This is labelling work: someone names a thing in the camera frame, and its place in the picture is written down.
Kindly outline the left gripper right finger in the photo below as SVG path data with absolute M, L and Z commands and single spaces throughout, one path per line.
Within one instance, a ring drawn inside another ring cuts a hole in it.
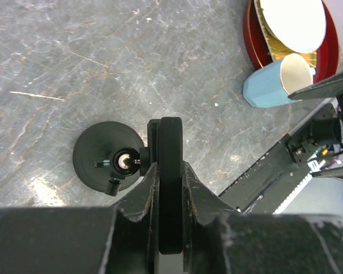
M 184 165 L 185 273 L 343 273 L 343 218 L 242 214 Z

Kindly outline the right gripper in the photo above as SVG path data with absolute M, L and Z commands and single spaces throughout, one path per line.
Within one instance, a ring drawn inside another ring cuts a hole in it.
M 288 96 L 290 100 L 335 98 L 343 94 L 343 71 Z M 304 123 L 285 143 L 295 163 L 303 163 L 320 147 L 339 145 L 343 148 L 343 96 L 338 107 L 327 103 Z M 343 180 L 343 167 L 312 172 L 313 178 Z

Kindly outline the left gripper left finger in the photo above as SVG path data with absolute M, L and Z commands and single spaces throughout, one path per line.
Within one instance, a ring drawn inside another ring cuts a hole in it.
M 0 273 L 156 273 L 158 179 L 109 207 L 0 208 Z

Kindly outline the black phone stand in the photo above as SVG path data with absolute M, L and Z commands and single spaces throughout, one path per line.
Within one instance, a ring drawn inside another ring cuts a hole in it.
M 157 161 L 157 127 L 161 121 L 147 124 L 147 145 L 126 124 L 100 122 L 86 129 L 73 150 L 76 175 L 87 187 L 116 197 L 145 176 Z

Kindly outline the black smartphone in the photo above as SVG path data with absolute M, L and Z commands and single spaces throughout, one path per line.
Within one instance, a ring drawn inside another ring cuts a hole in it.
M 159 170 L 159 251 L 178 254 L 183 249 L 182 233 L 182 120 L 163 117 L 157 128 Z

